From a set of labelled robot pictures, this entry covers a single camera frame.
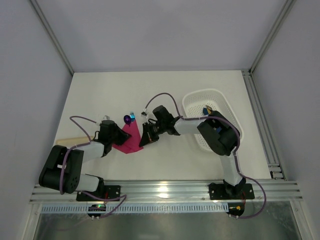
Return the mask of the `pink paper napkin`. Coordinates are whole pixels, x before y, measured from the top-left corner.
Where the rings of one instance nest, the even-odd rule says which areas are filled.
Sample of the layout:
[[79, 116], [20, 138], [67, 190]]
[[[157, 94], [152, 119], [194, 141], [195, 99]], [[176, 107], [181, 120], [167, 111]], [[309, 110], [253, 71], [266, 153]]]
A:
[[138, 128], [137, 121], [133, 121], [130, 125], [125, 124], [122, 130], [131, 135], [122, 145], [113, 144], [112, 147], [124, 154], [131, 154], [143, 149], [140, 147], [141, 135]]

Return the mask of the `purple metal spoon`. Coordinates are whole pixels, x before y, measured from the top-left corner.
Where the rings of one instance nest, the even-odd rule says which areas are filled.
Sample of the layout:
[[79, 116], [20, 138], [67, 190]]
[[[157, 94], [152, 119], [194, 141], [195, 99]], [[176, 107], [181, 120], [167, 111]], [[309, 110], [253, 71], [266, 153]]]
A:
[[125, 116], [123, 117], [123, 121], [124, 121], [124, 123], [125, 123], [127, 126], [130, 126], [131, 123], [132, 123], [131, 116], [130, 116], [130, 115], [125, 115]]

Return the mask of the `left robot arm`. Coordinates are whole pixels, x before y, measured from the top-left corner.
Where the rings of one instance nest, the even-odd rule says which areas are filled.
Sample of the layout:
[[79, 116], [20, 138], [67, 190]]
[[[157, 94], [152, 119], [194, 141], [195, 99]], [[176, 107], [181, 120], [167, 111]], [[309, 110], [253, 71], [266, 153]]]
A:
[[112, 120], [103, 120], [95, 136], [86, 143], [70, 148], [54, 145], [39, 175], [39, 185], [63, 194], [93, 193], [102, 178], [82, 173], [84, 162], [105, 157], [113, 145], [121, 146], [132, 137]]

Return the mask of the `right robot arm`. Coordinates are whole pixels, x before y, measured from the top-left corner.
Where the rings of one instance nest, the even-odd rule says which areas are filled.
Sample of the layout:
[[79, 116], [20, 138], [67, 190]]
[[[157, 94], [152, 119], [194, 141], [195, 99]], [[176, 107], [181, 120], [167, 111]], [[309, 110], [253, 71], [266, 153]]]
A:
[[239, 173], [237, 162], [231, 159], [231, 155], [235, 154], [240, 146], [240, 132], [219, 111], [212, 110], [198, 118], [174, 117], [160, 105], [152, 113], [156, 119], [142, 124], [140, 147], [158, 141], [163, 133], [172, 136], [200, 135], [210, 150], [220, 158], [224, 192], [231, 199], [243, 196], [246, 179]]

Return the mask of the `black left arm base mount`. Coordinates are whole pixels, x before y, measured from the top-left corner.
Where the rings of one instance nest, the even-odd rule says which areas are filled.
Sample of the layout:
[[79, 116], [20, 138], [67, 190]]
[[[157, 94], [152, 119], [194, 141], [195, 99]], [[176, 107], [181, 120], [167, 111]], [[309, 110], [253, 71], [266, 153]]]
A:
[[116, 199], [120, 197], [121, 186], [120, 185], [104, 185], [99, 186], [96, 191], [88, 192], [89, 195], [77, 193], [77, 202], [93, 202], [93, 201], [105, 201], [105, 199]]

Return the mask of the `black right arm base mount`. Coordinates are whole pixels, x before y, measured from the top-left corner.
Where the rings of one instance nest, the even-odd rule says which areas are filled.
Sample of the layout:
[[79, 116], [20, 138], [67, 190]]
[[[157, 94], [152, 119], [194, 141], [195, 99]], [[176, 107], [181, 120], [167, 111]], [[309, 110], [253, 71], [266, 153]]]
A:
[[210, 183], [208, 185], [210, 200], [253, 200], [255, 193], [250, 183], [242, 186], [232, 186], [224, 183]]

